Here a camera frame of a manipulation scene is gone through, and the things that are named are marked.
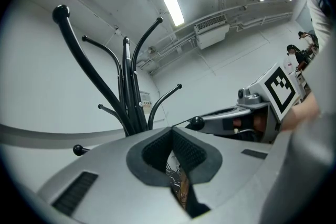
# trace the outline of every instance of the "pipe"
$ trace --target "pipe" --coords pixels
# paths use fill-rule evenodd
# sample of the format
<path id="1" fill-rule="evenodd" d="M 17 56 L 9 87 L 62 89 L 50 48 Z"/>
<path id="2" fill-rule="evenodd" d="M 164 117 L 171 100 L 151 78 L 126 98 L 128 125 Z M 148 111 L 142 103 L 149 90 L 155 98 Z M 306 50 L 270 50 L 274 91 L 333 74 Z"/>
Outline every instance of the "pipe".
<path id="1" fill-rule="evenodd" d="M 111 91 L 111 89 L 103 81 L 103 79 L 99 76 L 89 59 L 86 57 L 84 51 L 80 47 L 76 39 L 75 33 L 71 27 L 69 16 L 70 9 L 65 5 L 57 6 L 53 11 L 53 20 L 58 25 L 66 44 L 68 45 L 72 55 L 76 59 L 79 66 L 117 112 L 121 122 L 123 123 L 125 132 L 129 135 L 135 134 L 133 126 L 129 118 L 127 117 L 127 114 L 124 112 L 121 103 Z"/>
<path id="2" fill-rule="evenodd" d="M 240 23 L 240 24 L 238 24 L 239 26 L 240 26 L 240 28 L 242 28 L 242 29 L 247 29 L 247 28 L 250 28 L 250 27 L 252 27 L 252 26 L 256 26 L 256 25 L 260 25 L 261 23 L 267 23 L 267 22 L 273 22 L 273 21 L 276 21 L 276 20 L 280 20 L 280 19 L 284 19 L 284 18 L 287 18 L 288 17 L 288 15 L 282 15 L 282 16 L 279 16 L 279 17 L 276 17 L 276 18 L 269 18 L 270 20 L 267 20 L 267 19 L 265 19 L 265 20 L 262 20 L 261 18 L 257 21 L 257 22 L 255 22 L 255 23 L 249 23 L 249 24 L 247 24 L 247 23 L 245 23 L 245 24 L 242 24 L 242 23 Z"/>
<path id="3" fill-rule="evenodd" d="M 135 104 L 135 112 L 138 117 L 139 121 L 139 127 L 140 131 L 144 132 L 148 130 L 147 122 L 145 113 L 143 112 L 142 104 L 141 104 L 141 96 L 140 96 L 140 90 L 139 90 L 139 83 L 138 83 L 138 76 L 137 76 L 137 58 L 139 51 L 143 45 L 143 43 L 146 41 L 146 39 L 149 37 L 149 35 L 157 28 L 157 26 L 163 22 L 162 17 L 158 17 L 155 21 L 155 23 L 147 30 L 147 32 L 141 37 L 139 43 L 137 44 L 135 51 L 132 56 L 131 61 L 131 73 L 132 73 L 132 85 L 133 85 L 133 96 L 134 96 L 134 104 Z"/>
<path id="4" fill-rule="evenodd" d="M 118 114 L 115 111 L 113 111 L 112 109 L 108 109 L 105 106 L 103 106 L 102 104 L 99 104 L 98 108 L 101 109 L 101 110 L 104 110 L 105 112 L 111 114 L 112 116 L 115 116 L 117 118 L 117 120 L 120 121 L 120 119 L 118 117 Z"/>
<path id="5" fill-rule="evenodd" d="M 254 3 L 249 3 L 249 4 L 245 5 L 245 7 L 247 7 L 247 6 L 251 6 L 251 5 L 256 5 L 256 4 L 286 3 L 286 2 L 287 2 L 287 1 L 263 1 L 263 2 L 260 2 L 260 1 L 259 1 L 259 2 L 254 2 Z M 167 35 L 167 36 L 161 38 L 161 39 L 155 44 L 155 46 L 156 46 L 158 43 L 160 43 L 161 41 L 165 40 L 167 37 L 170 37 L 170 36 L 172 36 L 173 34 L 176 34 L 177 32 L 183 30 L 184 28 L 186 28 L 186 27 L 188 27 L 188 26 L 190 26 L 190 25 L 194 25 L 196 22 L 199 22 L 200 20 L 209 18 L 209 17 L 211 17 L 211 16 L 217 15 L 217 14 L 222 13 L 222 12 L 227 12 L 228 10 L 232 10 L 232 9 L 236 9 L 236 8 L 241 8 L 241 7 L 243 7 L 243 5 L 239 5 L 239 6 L 235 6 L 235 7 L 231 7 L 231 8 L 224 8 L 224 9 L 218 10 L 218 11 L 216 11 L 216 12 L 210 13 L 210 14 L 208 14 L 208 15 L 205 15 L 205 16 L 203 16 L 203 17 L 200 17 L 200 18 L 198 18 L 198 19 L 196 19 L 196 20 L 193 20 L 192 22 L 190 22 L 190 23 L 188 23 L 188 24 L 186 24 L 186 25 L 183 25 L 181 28 L 179 28 L 179 29 L 173 31 L 173 32 L 170 33 L 169 35 Z"/>
<path id="6" fill-rule="evenodd" d="M 122 107 L 126 111 L 126 104 L 125 104 L 125 99 L 124 99 L 124 94 L 123 94 L 123 80 L 122 80 L 123 74 L 122 74 L 122 69 L 121 69 L 121 65 L 120 65 L 120 62 L 118 60 L 118 57 L 108 47 L 104 46 L 101 43 L 98 43 L 98 42 L 92 40 L 91 38 L 88 38 L 87 36 L 82 36 L 82 40 L 84 42 L 86 41 L 86 42 L 88 42 L 92 45 L 95 45 L 96 47 L 98 47 L 98 48 L 102 49 L 103 51 L 107 52 L 112 57 L 115 65 L 117 66 L 119 100 L 120 100 L 120 103 L 121 103 Z"/>
<path id="7" fill-rule="evenodd" d="M 156 27 L 163 22 L 163 18 L 162 17 L 158 17 L 155 21 L 155 23 L 147 30 L 147 32 L 142 36 L 142 38 L 140 39 L 139 43 L 137 44 L 135 51 L 133 53 L 133 57 L 132 57 L 132 69 L 133 71 L 136 70 L 137 68 L 137 57 L 139 54 L 139 51 L 143 45 L 143 43 L 146 41 L 146 39 L 149 37 L 149 35 L 154 31 L 154 29 L 156 29 Z"/>
<path id="8" fill-rule="evenodd" d="M 164 54 L 160 55 L 160 57 L 162 57 L 161 59 L 159 59 L 157 62 L 160 62 L 165 56 L 167 56 L 168 54 L 170 54 L 172 51 L 176 50 L 177 48 L 182 47 L 184 44 L 186 44 L 187 42 L 190 42 L 190 40 L 195 39 L 196 35 L 195 33 L 193 33 L 193 36 L 189 37 L 188 39 L 184 40 L 183 42 L 175 45 L 175 47 L 172 47 L 169 51 L 165 52 Z"/>
<path id="9" fill-rule="evenodd" d="M 195 48 L 193 48 L 193 49 L 191 49 L 191 50 L 189 50 L 189 51 L 187 51 L 185 54 L 189 54 L 189 53 L 193 52 L 193 51 L 196 50 L 196 49 L 198 49 L 198 46 L 195 47 Z M 185 54 L 179 55 L 178 57 L 174 58 L 174 59 L 171 60 L 170 62 L 165 63 L 164 65 L 160 66 L 158 69 L 155 69 L 155 70 L 151 71 L 151 72 L 149 73 L 149 75 L 150 75 L 150 76 L 153 76 L 153 75 L 156 74 L 160 69 L 165 68 L 166 66 L 170 65 L 172 62 L 174 62 L 174 61 L 180 59 L 180 58 L 181 58 L 183 55 L 185 55 Z"/>
<path id="10" fill-rule="evenodd" d="M 254 19 L 254 20 L 250 20 L 248 22 L 245 22 L 245 23 L 238 23 L 238 24 L 241 24 L 242 26 L 249 26 L 250 24 L 252 23 L 255 23 L 255 22 L 258 22 L 260 20 L 263 20 L 263 19 L 271 19 L 271 18 L 280 18 L 280 17 L 285 17 L 285 16 L 288 16 L 290 15 L 291 13 L 290 12 L 287 12 L 287 13 L 280 13 L 280 14 L 275 14 L 275 15 L 270 15 L 270 16 L 265 16 L 263 18 L 257 18 L 257 19 Z"/>
<path id="11" fill-rule="evenodd" d="M 127 37 L 123 40 L 122 69 L 124 71 L 124 96 L 128 109 L 128 117 L 135 133 L 141 133 L 134 104 L 135 93 L 132 84 L 133 72 L 131 67 L 130 40 Z"/>
<path id="12" fill-rule="evenodd" d="M 241 28 L 241 30 L 238 30 L 237 29 L 237 32 L 240 32 L 240 31 L 243 31 L 245 29 L 248 29 L 248 28 L 251 28 L 251 27 L 254 27 L 254 26 L 258 26 L 258 25 L 262 25 L 262 24 L 267 24 L 267 23 L 272 23 L 272 22 L 275 22 L 275 21 L 278 21 L 278 20 L 281 20 L 281 19 L 286 19 L 287 16 L 282 16 L 282 17 L 278 17 L 278 18 L 273 18 L 271 20 L 263 20 L 263 22 L 258 22 L 258 23 L 254 23 L 254 24 L 250 24 L 250 25 L 247 25 L 247 26 L 243 26 L 242 24 L 239 24 L 239 25 L 235 25 L 233 27 L 239 27 Z"/>
<path id="13" fill-rule="evenodd" d="M 272 16 L 268 16 L 269 18 L 273 18 L 273 17 L 275 17 L 275 19 L 283 19 L 283 18 L 286 18 L 286 17 L 288 17 L 288 15 L 290 15 L 291 13 L 284 13 L 284 14 L 277 14 L 277 15 L 272 15 Z M 262 18 L 259 18 L 259 19 L 255 19 L 255 20 L 252 20 L 252 21 L 249 21 L 249 22 L 247 22 L 247 23 L 238 23 L 238 25 L 241 25 L 241 26 L 238 26 L 238 25 L 235 25 L 235 26 L 232 26 L 232 27 L 230 27 L 230 28 L 233 28 L 233 27 L 241 27 L 242 29 L 247 29 L 247 28 L 249 28 L 250 27 L 250 24 L 251 23 L 253 23 L 253 22 L 259 22 L 259 21 L 261 21 L 262 20 Z M 184 36 L 183 38 L 181 38 L 177 43 L 175 43 L 175 44 L 173 44 L 173 46 L 172 47 L 170 47 L 170 48 L 165 48 L 163 51 L 165 51 L 165 53 L 163 53 L 162 54 L 162 52 L 163 51 L 161 51 L 161 52 L 157 52 L 157 54 L 160 56 L 160 57 L 165 57 L 166 55 L 168 55 L 171 51 L 173 51 L 173 50 L 175 50 L 176 48 L 178 48 L 178 47 L 180 47 L 181 45 L 183 45 L 183 44 L 185 44 L 186 42 L 188 42 L 190 39 L 193 39 L 194 37 L 195 37 L 196 35 L 195 35 L 195 33 L 190 33 L 190 34 L 188 34 L 188 35 L 186 35 L 186 36 Z"/>
<path id="14" fill-rule="evenodd" d="M 163 97 L 158 99 L 158 101 L 155 103 L 155 105 L 152 108 L 151 113 L 149 114 L 149 119 L 148 119 L 148 129 L 152 130 L 153 129 L 153 122 L 154 122 L 154 117 L 157 109 L 159 106 L 162 104 L 164 100 L 166 100 L 169 96 L 171 96 L 174 92 L 182 88 L 182 84 L 178 84 L 174 89 L 170 90 L 168 93 L 166 93 Z"/>
<path id="15" fill-rule="evenodd" d="M 165 47 L 162 51 L 157 52 L 157 54 L 161 57 L 163 55 L 165 55 L 167 53 L 167 51 L 169 51 L 171 48 L 175 48 L 177 47 L 179 44 L 181 44 L 182 42 L 187 41 L 187 39 L 189 37 L 194 37 L 196 34 L 194 32 L 189 33 L 188 35 L 184 36 L 183 38 L 179 39 L 177 42 L 172 43 L 169 47 Z"/>

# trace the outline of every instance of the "vent slot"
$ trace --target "vent slot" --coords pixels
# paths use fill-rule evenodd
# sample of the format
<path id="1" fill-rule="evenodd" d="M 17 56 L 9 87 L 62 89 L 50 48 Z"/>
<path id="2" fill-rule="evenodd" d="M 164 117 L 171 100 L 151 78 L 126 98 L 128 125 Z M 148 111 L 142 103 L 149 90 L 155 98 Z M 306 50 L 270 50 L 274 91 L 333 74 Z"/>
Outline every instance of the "vent slot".
<path id="1" fill-rule="evenodd" d="M 71 216 L 89 191 L 98 175 L 82 172 L 53 203 L 53 207 L 67 216 Z"/>
<path id="2" fill-rule="evenodd" d="M 205 20 L 204 22 L 201 22 L 199 24 L 196 24 L 196 27 L 198 30 L 202 30 L 203 28 L 209 27 L 211 25 L 215 25 L 218 23 L 224 23 L 224 22 L 225 22 L 225 16 L 220 15 L 218 17 L 214 17 L 209 20 Z"/>

